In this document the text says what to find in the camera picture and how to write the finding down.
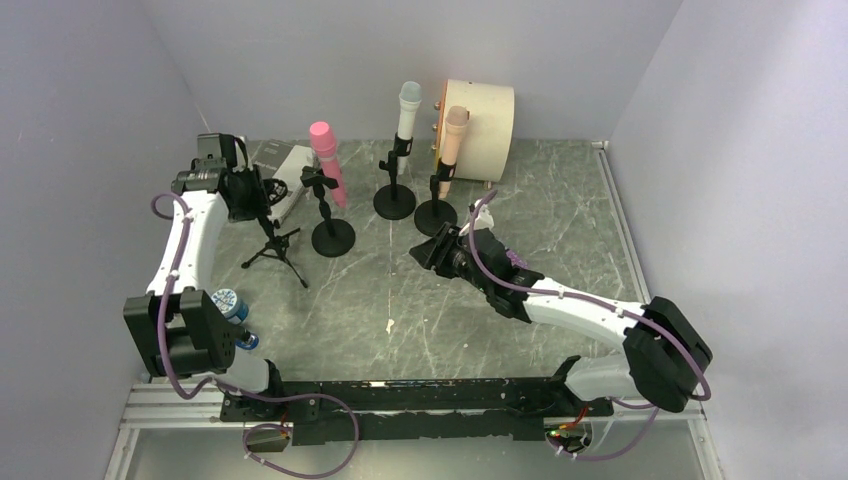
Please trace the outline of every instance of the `black round base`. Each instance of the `black round base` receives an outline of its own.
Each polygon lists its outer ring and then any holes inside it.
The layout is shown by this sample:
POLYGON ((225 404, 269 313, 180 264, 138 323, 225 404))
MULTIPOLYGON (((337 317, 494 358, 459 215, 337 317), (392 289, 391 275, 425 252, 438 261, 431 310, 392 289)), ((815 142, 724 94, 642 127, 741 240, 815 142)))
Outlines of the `black round base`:
POLYGON ((318 252, 318 255, 340 257, 353 248, 353 244, 356 243, 356 232, 349 223, 340 218, 330 219, 330 222, 333 223, 336 236, 331 237, 327 224, 321 222, 315 230, 312 230, 312 248, 318 252))
POLYGON ((374 194, 374 210, 386 220, 400 220, 415 211, 415 194, 398 185, 398 198, 392 200, 392 186, 386 185, 374 194))
POLYGON ((415 228, 419 232, 432 237, 445 222, 456 225, 456 210, 450 203, 444 200, 436 200, 439 205, 439 213, 433 215, 433 201, 427 200, 415 209, 415 228))

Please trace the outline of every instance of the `white microphone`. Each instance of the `white microphone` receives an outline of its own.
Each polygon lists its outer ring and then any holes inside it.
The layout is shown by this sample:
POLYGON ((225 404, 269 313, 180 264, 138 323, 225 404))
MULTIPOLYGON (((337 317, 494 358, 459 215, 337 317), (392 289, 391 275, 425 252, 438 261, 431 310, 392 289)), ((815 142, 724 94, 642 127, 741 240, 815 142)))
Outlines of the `white microphone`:
MULTIPOLYGON (((416 82, 406 82, 400 89, 400 118, 398 119, 397 136, 401 140, 412 140, 412 128, 415 126, 415 112, 421 105, 421 85, 416 82)), ((398 156, 398 174, 406 171, 406 157, 398 156)))

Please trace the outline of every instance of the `blue and white container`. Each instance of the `blue and white container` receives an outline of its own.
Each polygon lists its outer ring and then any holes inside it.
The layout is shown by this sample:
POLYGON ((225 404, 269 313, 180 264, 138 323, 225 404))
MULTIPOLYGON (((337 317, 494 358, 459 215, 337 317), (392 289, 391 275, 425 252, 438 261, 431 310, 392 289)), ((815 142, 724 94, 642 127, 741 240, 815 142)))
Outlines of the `blue and white container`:
POLYGON ((249 309, 247 304, 229 288, 222 288, 212 294, 212 301, 218 310, 224 314, 224 318, 233 325, 241 325, 247 320, 249 309))

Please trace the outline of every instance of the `white wall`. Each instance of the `white wall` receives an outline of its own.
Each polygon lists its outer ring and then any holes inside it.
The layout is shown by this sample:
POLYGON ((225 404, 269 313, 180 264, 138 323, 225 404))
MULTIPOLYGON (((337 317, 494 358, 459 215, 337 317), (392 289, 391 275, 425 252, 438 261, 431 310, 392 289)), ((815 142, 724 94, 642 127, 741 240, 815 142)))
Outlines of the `white wall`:
POLYGON ((0 13, 0 478, 102 478, 142 370, 121 316, 203 130, 133 0, 0 13))
POLYGON ((612 136, 727 477, 845 478, 848 3, 685 0, 612 136))
POLYGON ((681 0, 144 0, 213 129, 391 138, 397 94, 513 85, 515 135, 607 139, 681 0))

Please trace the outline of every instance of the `marble table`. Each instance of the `marble table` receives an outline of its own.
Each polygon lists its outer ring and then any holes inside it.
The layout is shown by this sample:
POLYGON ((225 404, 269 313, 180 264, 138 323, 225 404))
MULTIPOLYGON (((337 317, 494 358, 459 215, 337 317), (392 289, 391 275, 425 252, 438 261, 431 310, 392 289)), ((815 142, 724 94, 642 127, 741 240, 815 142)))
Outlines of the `marble table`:
MULTIPOLYGON (((260 147, 254 142, 250 150, 260 147)), ((280 233, 303 229, 292 238, 289 258, 308 290, 276 260, 260 259, 243 270, 241 262, 265 241, 262 231, 255 222, 224 227, 213 286, 233 288, 248 302, 247 325, 261 338, 254 353, 273 360, 285 380, 549 375, 571 355, 609 353, 562 328, 503 318, 470 284, 418 266, 408 250, 426 237, 412 216, 387 221, 371 203, 388 182, 377 162, 390 147, 390 141, 340 145, 348 207, 333 210, 356 230, 349 253, 329 259, 312 249, 311 231, 321 217, 309 192, 284 222, 280 233)), ((419 202, 429 198, 432 162, 429 145, 418 142, 400 177, 419 202)), ((516 140, 495 188, 493 232, 531 269, 580 290, 637 299, 589 142, 516 140)), ((485 193, 481 182, 454 181, 448 200, 462 221, 467 206, 485 193)))

